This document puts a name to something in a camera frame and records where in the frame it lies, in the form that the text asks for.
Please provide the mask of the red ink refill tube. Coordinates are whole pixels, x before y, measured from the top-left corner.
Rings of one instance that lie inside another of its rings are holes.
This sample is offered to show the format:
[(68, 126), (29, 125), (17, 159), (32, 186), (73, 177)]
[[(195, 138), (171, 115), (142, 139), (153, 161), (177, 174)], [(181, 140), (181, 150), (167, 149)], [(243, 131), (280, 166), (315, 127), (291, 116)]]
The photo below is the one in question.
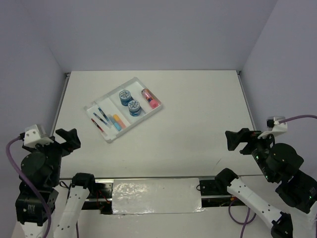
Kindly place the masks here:
[(96, 121), (94, 119), (91, 118), (91, 121), (100, 130), (100, 132), (104, 132), (104, 130), (96, 123)]

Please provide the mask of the blue ink refill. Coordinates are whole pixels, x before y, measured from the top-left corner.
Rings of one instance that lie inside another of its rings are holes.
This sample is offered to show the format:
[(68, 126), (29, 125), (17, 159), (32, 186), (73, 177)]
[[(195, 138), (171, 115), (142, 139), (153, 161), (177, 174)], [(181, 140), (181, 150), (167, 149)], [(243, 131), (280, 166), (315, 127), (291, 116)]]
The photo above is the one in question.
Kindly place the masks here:
[(100, 107), (98, 107), (98, 110), (99, 110), (99, 112), (102, 114), (102, 116), (105, 118), (105, 120), (107, 121), (107, 123), (109, 123), (110, 120), (109, 120), (109, 118), (106, 116), (106, 114), (103, 112), (103, 110), (102, 110)]
[(98, 120), (100, 120), (104, 125), (108, 126), (108, 123), (107, 123), (106, 121), (104, 121), (98, 114), (93, 113), (93, 115), (94, 115)]

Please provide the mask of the blue highlighter stick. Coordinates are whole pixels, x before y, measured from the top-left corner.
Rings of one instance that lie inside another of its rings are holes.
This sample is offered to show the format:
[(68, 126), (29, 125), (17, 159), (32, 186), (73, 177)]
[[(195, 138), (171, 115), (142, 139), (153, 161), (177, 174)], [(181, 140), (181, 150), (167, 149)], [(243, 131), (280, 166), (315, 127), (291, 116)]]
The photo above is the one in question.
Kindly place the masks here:
[(115, 128), (118, 131), (122, 130), (121, 126), (116, 122), (116, 120), (112, 116), (109, 116), (109, 120), (111, 121), (111, 123), (115, 126)]

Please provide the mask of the orange highlighter stick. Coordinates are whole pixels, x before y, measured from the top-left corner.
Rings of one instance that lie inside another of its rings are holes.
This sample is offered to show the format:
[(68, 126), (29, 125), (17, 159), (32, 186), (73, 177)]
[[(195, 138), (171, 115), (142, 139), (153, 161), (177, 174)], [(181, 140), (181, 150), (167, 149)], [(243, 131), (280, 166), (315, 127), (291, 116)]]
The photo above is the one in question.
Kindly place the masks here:
[(114, 120), (116, 121), (116, 123), (118, 123), (120, 125), (120, 127), (122, 129), (126, 128), (126, 125), (123, 123), (123, 121), (120, 119), (120, 117), (117, 114), (113, 115)]

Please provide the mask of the blue round jar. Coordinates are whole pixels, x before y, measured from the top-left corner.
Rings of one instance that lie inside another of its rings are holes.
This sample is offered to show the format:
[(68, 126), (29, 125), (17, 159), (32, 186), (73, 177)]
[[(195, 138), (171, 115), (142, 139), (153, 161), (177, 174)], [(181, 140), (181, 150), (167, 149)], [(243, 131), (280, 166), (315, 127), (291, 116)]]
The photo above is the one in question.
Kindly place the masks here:
[(141, 114), (142, 108), (137, 100), (131, 100), (128, 103), (128, 110), (131, 116), (137, 117)]
[(118, 95), (123, 106), (128, 106), (129, 102), (133, 100), (131, 93), (128, 90), (122, 90)]

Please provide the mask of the pink capped clear tube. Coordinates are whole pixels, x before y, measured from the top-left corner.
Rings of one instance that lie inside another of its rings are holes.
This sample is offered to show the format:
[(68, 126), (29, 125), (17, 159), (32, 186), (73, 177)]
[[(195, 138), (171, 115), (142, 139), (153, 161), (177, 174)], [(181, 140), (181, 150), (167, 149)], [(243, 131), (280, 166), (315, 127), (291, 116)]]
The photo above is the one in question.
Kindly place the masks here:
[(159, 103), (156, 101), (156, 99), (154, 99), (154, 97), (152, 96), (152, 94), (149, 92), (147, 88), (144, 88), (141, 91), (141, 94), (145, 98), (145, 100), (149, 103), (152, 109), (155, 109), (159, 105)]

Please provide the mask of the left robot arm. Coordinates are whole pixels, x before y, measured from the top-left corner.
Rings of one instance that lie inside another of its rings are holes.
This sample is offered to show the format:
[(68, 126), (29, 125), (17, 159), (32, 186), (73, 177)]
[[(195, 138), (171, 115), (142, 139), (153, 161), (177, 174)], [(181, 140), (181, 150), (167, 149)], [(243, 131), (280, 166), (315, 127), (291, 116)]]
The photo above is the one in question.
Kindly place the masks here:
[(93, 174), (77, 173), (68, 187), (68, 199), (57, 228), (52, 231), (53, 215), (60, 184), (61, 159), (81, 147), (77, 130), (56, 130), (65, 141), (59, 143), (34, 125), (18, 136), (29, 154), (15, 166), (21, 184), (15, 202), (17, 220), (27, 238), (71, 238), (87, 198), (97, 192)]

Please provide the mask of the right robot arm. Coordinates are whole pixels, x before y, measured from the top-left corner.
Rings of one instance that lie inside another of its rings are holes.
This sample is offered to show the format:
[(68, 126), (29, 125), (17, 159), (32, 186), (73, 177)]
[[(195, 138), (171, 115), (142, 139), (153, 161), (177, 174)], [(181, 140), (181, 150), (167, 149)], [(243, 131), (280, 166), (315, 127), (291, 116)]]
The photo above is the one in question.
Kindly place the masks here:
[(273, 238), (315, 238), (317, 236), (317, 182), (300, 170), (304, 160), (296, 150), (275, 138), (287, 129), (274, 126), (261, 132), (243, 128), (226, 131), (227, 149), (245, 147), (263, 174), (260, 186), (248, 187), (231, 169), (215, 177), (215, 188), (229, 193), (248, 206), (269, 228)]

